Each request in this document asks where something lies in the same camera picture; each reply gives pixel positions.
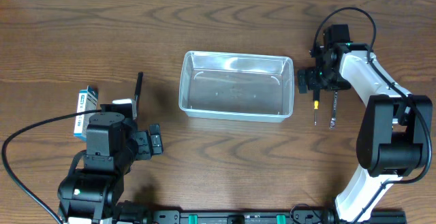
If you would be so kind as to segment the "black yellow precision screwdriver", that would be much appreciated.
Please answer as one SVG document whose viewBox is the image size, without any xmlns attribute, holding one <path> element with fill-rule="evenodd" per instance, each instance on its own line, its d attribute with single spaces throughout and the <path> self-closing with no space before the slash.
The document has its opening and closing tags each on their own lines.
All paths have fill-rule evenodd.
<svg viewBox="0 0 436 224">
<path fill-rule="evenodd" d="M 317 125 L 317 111 L 319 110 L 319 103 L 320 103 L 320 90 L 314 90 L 313 91 L 313 122 L 314 125 Z"/>
</svg>

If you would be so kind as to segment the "silver ratchet wrench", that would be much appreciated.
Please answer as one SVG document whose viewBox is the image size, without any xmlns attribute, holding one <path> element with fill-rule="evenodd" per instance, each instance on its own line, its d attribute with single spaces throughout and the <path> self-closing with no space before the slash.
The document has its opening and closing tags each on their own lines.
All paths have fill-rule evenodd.
<svg viewBox="0 0 436 224">
<path fill-rule="evenodd" d="M 332 116 L 330 119 L 329 128 L 334 129 L 337 122 L 337 101 L 338 101 L 338 91 L 334 91 L 332 100 Z"/>
</svg>

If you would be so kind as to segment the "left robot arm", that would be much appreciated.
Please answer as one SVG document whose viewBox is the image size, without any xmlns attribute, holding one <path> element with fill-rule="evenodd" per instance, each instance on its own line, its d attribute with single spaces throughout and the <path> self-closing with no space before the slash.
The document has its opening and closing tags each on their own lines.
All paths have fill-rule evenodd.
<svg viewBox="0 0 436 224">
<path fill-rule="evenodd" d="M 151 223 L 153 215 L 132 203 L 120 203 L 124 177 L 134 161 L 164 151 L 161 127 L 139 131 L 135 120 L 116 112 L 96 113 L 87 126 L 87 148 L 77 153 L 58 188 L 64 223 Z"/>
</svg>

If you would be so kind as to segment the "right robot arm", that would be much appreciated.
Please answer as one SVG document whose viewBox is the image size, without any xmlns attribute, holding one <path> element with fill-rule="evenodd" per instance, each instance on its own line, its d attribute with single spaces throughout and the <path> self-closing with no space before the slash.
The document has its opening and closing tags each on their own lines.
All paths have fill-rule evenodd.
<svg viewBox="0 0 436 224">
<path fill-rule="evenodd" d="M 364 223 L 392 185 L 419 181 L 431 164 L 433 104 L 399 86 L 368 44 L 354 43 L 347 25 L 324 29 L 323 45 L 311 50 L 315 65 L 298 71 L 300 93 L 354 89 L 365 104 L 356 140 L 358 168 L 346 188 L 323 213 L 323 223 Z"/>
</svg>

